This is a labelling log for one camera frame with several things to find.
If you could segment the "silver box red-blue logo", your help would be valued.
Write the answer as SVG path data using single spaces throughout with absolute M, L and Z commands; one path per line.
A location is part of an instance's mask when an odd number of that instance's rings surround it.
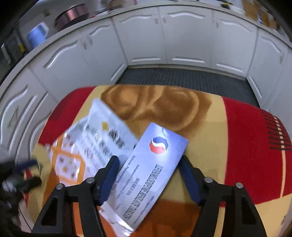
M 117 236 L 130 236 L 174 173 L 188 140 L 150 123 L 116 176 L 100 213 Z

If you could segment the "white kitchen base cabinets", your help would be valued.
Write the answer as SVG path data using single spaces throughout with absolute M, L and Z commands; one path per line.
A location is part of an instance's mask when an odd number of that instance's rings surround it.
M 247 79 L 259 106 L 291 131 L 291 41 L 247 10 L 147 3 L 74 24 L 30 51 L 1 82 L 1 151 L 29 157 L 56 105 L 130 66 L 169 65 Z

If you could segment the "printed foil snack bag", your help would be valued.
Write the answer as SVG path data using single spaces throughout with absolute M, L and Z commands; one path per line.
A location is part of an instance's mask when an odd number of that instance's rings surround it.
M 80 119 L 47 145 L 59 182 L 77 185 L 106 167 L 112 156 L 123 166 L 138 143 L 128 126 L 99 98 Z

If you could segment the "red yellow patterned blanket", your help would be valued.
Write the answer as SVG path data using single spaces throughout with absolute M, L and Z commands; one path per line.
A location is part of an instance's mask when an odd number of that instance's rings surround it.
M 291 136 L 275 115 L 255 106 L 175 86 L 96 86 L 67 94 L 47 120 L 33 150 L 40 163 L 26 176 L 42 185 L 25 196 L 35 221 L 58 184 L 45 146 L 85 117 L 100 98 L 137 138 L 152 122 L 187 138 L 192 165 L 218 183 L 241 182 L 268 236 L 278 236 L 291 202 Z

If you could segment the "dark ribbed floor mat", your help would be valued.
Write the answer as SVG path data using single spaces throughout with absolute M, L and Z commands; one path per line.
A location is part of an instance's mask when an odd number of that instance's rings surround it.
M 246 80 L 211 72 L 171 68 L 127 68 L 116 83 L 179 86 L 259 107 L 255 94 Z

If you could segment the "black microwave oven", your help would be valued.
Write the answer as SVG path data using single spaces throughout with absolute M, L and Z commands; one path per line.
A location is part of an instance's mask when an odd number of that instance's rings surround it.
M 17 29 L 1 44 L 1 78 L 5 77 L 24 57 L 25 46 Z

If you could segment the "blue electric kettle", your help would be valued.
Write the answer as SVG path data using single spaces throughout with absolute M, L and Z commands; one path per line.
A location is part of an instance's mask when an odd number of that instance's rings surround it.
M 27 35 L 26 40 L 29 43 L 31 49 L 36 48 L 47 39 L 49 33 L 49 27 L 45 22 L 39 23 L 33 28 Z

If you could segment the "copper coloured cooking pot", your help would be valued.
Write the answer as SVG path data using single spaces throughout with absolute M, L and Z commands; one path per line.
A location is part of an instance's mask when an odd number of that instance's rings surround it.
M 85 3 L 73 5 L 55 18 L 54 27 L 62 31 L 88 18 L 89 12 Z

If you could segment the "wooden cutting board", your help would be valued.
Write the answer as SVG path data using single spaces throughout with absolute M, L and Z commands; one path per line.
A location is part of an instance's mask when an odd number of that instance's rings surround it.
M 277 30 L 279 24 L 274 16 L 260 2 L 242 0 L 245 15 L 259 24 Z

